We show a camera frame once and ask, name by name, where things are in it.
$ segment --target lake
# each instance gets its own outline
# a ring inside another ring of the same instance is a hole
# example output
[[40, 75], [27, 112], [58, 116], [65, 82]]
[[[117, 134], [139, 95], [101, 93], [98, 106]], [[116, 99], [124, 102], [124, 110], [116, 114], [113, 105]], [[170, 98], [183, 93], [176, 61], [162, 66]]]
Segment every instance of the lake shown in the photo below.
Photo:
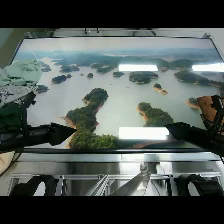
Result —
[[[98, 135], [118, 135], [119, 127], [142, 127], [145, 124], [142, 116], [137, 112], [140, 102], [150, 103], [153, 108], [166, 111], [175, 122], [186, 122], [190, 125], [204, 128], [200, 118], [200, 110], [194, 110], [187, 106], [186, 101], [190, 97], [211, 96], [219, 94], [214, 86], [202, 86], [178, 81], [174, 77], [175, 70], [155, 72], [158, 79], [152, 79], [148, 84], [138, 85], [129, 81], [126, 73], [120, 78], [112, 76], [114, 69], [105, 74], [96, 73], [96, 69], [80, 67], [80, 71], [70, 72], [70, 79], [60, 84], [51, 84], [52, 78], [68, 73], [60, 73], [60, 65], [51, 62], [53, 59], [42, 58], [41, 61], [50, 65], [52, 71], [43, 72], [39, 85], [48, 86], [49, 90], [36, 96], [36, 104], [28, 109], [28, 124], [38, 126], [55, 122], [66, 125], [60, 117], [65, 116], [69, 110], [85, 106], [82, 99], [94, 88], [103, 88], [108, 92], [108, 99], [96, 114], [99, 125], [95, 133]], [[94, 77], [88, 79], [88, 73]], [[217, 81], [224, 81], [223, 77], [210, 77]], [[162, 95], [153, 89], [155, 83], [159, 83], [168, 94]], [[56, 148], [65, 148], [67, 141]], [[189, 147], [184, 143], [178, 147]], [[50, 147], [50, 144], [42, 144], [38, 147]]]

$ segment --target sky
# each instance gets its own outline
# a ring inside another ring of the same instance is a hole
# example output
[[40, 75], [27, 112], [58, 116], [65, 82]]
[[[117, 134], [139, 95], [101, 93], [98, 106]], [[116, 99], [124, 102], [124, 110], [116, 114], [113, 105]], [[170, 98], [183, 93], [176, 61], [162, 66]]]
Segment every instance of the sky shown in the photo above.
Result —
[[166, 37], [66, 37], [25, 39], [21, 52], [114, 50], [124, 48], [214, 48], [209, 39]]

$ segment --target water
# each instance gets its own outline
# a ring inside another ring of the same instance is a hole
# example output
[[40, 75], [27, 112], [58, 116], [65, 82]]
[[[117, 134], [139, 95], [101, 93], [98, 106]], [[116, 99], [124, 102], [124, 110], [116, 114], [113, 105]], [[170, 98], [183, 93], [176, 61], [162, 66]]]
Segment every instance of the water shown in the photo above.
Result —
[[[149, 84], [137, 85], [130, 82], [126, 74], [120, 78], [112, 76], [116, 69], [106, 74], [98, 74], [95, 69], [80, 67], [80, 71], [70, 72], [73, 77], [61, 84], [51, 84], [53, 77], [62, 75], [60, 65], [54, 65], [53, 59], [42, 58], [44, 63], [50, 65], [52, 71], [43, 73], [39, 84], [48, 86], [49, 90], [38, 94], [36, 104], [28, 109], [28, 123], [33, 126], [49, 124], [50, 122], [66, 125], [61, 116], [65, 116], [69, 110], [85, 106], [82, 99], [94, 88], [103, 88], [108, 92], [108, 99], [100, 108], [96, 117], [99, 125], [96, 134], [112, 134], [117, 136], [119, 127], [142, 127], [144, 119], [137, 112], [140, 102], [151, 103], [154, 108], [160, 108], [170, 114], [175, 122], [186, 122], [196, 127], [204, 128], [200, 118], [200, 110], [194, 110], [187, 106], [186, 101], [190, 97], [211, 96], [219, 94], [214, 86], [194, 85], [178, 81], [174, 77], [177, 71], [155, 72], [158, 79], [153, 79]], [[86, 75], [93, 73], [94, 77], [88, 79]], [[155, 83], [168, 91], [162, 95], [153, 89]], [[57, 148], [65, 148], [66, 142]], [[40, 147], [51, 147], [49, 144]], [[189, 147], [182, 144], [178, 147]]]

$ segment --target brown object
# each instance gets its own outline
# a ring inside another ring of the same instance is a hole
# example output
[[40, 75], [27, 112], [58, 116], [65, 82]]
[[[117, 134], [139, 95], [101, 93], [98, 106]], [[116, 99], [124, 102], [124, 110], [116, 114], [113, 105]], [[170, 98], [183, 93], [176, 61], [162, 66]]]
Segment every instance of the brown object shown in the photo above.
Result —
[[197, 98], [198, 105], [201, 108], [202, 111], [202, 119], [207, 119], [209, 121], [214, 121], [215, 115], [216, 115], [216, 110], [212, 108], [211, 104], [213, 103], [212, 97], [211, 96], [203, 96]]

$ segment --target black border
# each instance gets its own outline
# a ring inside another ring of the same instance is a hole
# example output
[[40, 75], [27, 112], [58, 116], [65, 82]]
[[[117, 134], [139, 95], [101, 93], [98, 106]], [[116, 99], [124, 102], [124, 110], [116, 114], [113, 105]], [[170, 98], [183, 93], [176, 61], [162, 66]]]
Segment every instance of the black border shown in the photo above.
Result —
[[[38, 37], [36, 39], [56, 39], [56, 38], [83, 38], [83, 37], [95, 37], [95, 38], [107, 38], [107, 37], [128, 37], [128, 38], [187, 38], [187, 39], [209, 39], [211, 40], [213, 47], [218, 52], [222, 61], [224, 61], [223, 57], [221, 56], [219, 50], [217, 49], [214, 41], [211, 38], [200, 38], [200, 37], [166, 37], [166, 36], [69, 36], [69, 37]], [[18, 53], [20, 46], [24, 42], [24, 40], [35, 40], [34, 38], [25, 38], [23, 37], [22, 40], [16, 47], [16, 50], [12, 56], [12, 59], [9, 62], [9, 65], [13, 62], [16, 54]], [[136, 153], [197, 153], [197, 152], [206, 152], [206, 150], [202, 148], [151, 148], [151, 149], [56, 149], [56, 148], [24, 148], [24, 153], [36, 153], [36, 154], [136, 154]]]

